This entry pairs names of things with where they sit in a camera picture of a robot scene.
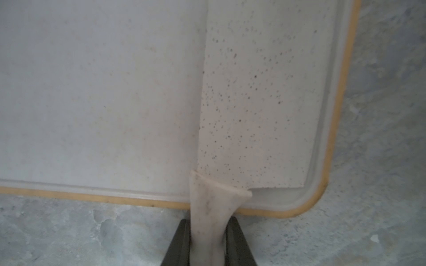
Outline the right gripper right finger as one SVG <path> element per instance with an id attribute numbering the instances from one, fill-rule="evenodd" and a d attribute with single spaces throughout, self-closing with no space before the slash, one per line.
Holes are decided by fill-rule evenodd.
<path id="1" fill-rule="evenodd" d="M 225 231 L 226 266 L 257 266 L 241 226 L 231 217 Z"/>

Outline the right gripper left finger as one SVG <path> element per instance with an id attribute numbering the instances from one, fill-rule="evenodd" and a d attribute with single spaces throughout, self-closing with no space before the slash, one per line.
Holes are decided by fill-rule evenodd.
<path id="1" fill-rule="evenodd" d="M 182 219 L 166 251 L 161 266 L 189 266 L 190 238 L 190 220 Z"/>

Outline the white cutting board tan rim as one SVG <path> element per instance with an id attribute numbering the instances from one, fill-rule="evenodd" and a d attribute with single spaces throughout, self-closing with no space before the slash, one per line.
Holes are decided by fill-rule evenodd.
<path id="1" fill-rule="evenodd" d="M 2 1 L 1 192 L 189 209 L 209 1 Z M 338 1 L 303 187 L 236 211 L 287 218 L 328 184 L 360 1 Z"/>

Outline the white speckled cleaver knife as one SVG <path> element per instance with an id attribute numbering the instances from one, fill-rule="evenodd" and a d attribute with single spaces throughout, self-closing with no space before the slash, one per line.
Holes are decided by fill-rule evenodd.
<path id="1" fill-rule="evenodd" d="M 256 188 L 305 185 L 338 1 L 209 1 L 193 266 L 221 266 L 229 218 Z"/>

